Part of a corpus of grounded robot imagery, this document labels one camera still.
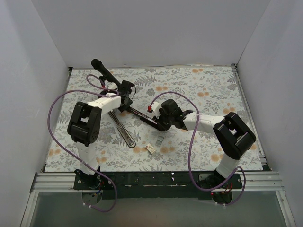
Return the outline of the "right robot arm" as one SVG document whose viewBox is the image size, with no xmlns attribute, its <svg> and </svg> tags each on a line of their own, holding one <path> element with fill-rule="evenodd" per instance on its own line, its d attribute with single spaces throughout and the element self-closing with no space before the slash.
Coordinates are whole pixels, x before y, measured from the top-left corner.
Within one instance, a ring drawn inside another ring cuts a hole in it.
<svg viewBox="0 0 303 227">
<path fill-rule="evenodd" d="M 153 120 L 164 131 L 173 125 L 178 129 L 212 134 L 218 139 L 223 158 L 214 172 L 201 181 L 203 189 L 227 187 L 240 159 L 256 141 L 252 130 L 234 112 L 226 116 L 210 116 L 191 110 L 182 111 L 172 99 L 161 104 L 154 102 L 148 111 L 154 113 Z"/>
</svg>

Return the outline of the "staple strips pack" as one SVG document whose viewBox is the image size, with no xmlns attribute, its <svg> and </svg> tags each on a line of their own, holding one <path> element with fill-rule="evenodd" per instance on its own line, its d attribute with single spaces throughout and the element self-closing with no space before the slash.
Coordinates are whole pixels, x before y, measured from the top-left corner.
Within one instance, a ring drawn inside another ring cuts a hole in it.
<svg viewBox="0 0 303 227">
<path fill-rule="evenodd" d="M 161 146 L 163 140 L 164 140 L 163 136 L 158 136 L 155 145 L 156 146 Z"/>
</svg>

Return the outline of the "staple box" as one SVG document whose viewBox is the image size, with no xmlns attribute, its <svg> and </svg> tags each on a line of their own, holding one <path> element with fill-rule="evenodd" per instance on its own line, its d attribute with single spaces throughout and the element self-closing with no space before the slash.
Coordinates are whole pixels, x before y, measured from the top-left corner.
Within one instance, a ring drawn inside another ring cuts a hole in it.
<svg viewBox="0 0 303 227">
<path fill-rule="evenodd" d="M 145 148 L 151 153 L 154 154 L 156 152 L 156 149 L 149 143 L 145 146 Z"/>
</svg>

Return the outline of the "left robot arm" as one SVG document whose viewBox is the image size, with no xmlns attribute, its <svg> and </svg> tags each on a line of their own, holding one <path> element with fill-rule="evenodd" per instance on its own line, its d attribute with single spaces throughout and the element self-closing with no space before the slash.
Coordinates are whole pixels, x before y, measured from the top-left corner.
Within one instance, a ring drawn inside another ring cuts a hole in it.
<svg viewBox="0 0 303 227">
<path fill-rule="evenodd" d="M 99 170 L 99 164 L 93 143 L 99 136 L 101 118 L 104 115 L 108 114 L 114 120 L 128 147 L 136 146 L 130 133 L 113 113 L 115 109 L 122 112 L 131 105 L 132 100 L 129 95 L 132 87 L 134 87 L 133 83 L 124 80 L 117 88 L 119 95 L 111 88 L 104 91 L 97 100 L 88 103 L 77 102 L 74 107 L 67 132 L 76 143 L 81 159 L 80 169 L 76 169 L 75 173 L 90 189 L 98 188 L 101 183 L 100 176 L 95 173 Z"/>
</svg>

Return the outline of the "grey black stapler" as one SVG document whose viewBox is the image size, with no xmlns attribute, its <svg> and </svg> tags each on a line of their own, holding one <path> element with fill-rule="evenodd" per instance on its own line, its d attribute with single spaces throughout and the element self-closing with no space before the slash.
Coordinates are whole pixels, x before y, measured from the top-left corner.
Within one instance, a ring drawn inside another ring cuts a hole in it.
<svg viewBox="0 0 303 227">
<path fill-rule="evenodd" d="M 119 119 L 116 117 L 114 112 L 111 111 L 108 114 L 112 118 L 112 120 L 115 122 L 116 127 L 117 127 L 120 135 L 122 136 L 122 138 L 126 142 L 127 146 L 130 147 L 130 148 L 134 148 L 136 146 L 136 142 L 132 138 L 132 136 L 128 132 L 128 130 L 125 128 L 125 126 L 119 121 Z"/>
</svg>

